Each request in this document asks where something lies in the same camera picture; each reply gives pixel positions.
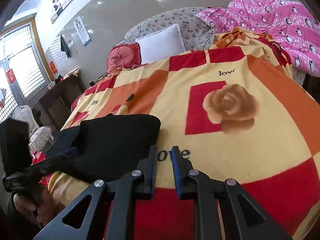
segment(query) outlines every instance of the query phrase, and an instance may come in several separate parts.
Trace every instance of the red paper decoration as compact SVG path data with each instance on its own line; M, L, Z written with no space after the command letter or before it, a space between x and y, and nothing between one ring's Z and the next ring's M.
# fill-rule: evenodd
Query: red paper decoration
M50 62L50 69L51 69L51 72L53 74L56 74L58 72L57 69L56 69L56 66L53 63L53 61Z
M7 76L8 76L8 79L9 79L9 83L10 83L10 84L13 84L13 83L17 80L17 79L16 79L16 76L14 75L12 69L10 69L10 70L7 72Z

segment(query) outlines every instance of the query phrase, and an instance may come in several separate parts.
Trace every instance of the white chair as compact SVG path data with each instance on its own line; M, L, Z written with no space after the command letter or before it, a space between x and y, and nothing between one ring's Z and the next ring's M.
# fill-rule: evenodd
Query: white chair
M34 119L29 106L17 106L13 111L12 117L19 121L26 122L29 125L30 155L33 155L36 151L40 152L49 139L53 141L50 127L40 127Z

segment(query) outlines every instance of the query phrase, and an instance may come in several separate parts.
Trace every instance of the white pillow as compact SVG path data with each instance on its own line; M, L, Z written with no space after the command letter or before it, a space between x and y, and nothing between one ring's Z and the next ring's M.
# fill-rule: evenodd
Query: white pillow
M185 52L179 24L136 39L140 45L141 64L152 63Z

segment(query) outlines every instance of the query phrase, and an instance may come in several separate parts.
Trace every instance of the metal screw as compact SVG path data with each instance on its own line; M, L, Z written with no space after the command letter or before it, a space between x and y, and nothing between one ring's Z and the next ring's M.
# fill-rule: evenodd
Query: metal screw
M234 179L227 179L227 184L230 186L234 186L237 182Z
M199 175L199 171L198 170L191 170L191 171L189 171L189 174L191 176L197 176L197 175Z
M96 180L96 181L94 182L94 185L95 185L96 187L101 187L101 186L103 186L103 184L104 184L104 182L103 182L103 180L101 180L101 179L98 179L98 180Z
M134 177L139 177L139 176L142 174L142 172L139 171L139 170L135 170L135 171L131 172L131 174L132 174L132 176L134 176Z

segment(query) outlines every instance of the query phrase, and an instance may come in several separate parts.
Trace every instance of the rose print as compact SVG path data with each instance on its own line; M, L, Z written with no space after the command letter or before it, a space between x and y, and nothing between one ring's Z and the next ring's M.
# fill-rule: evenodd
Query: rose print
M225 85L206 95L203 108L212 123L220 123L224 133L248 130L258 114L258 102L247 90L238 85Z

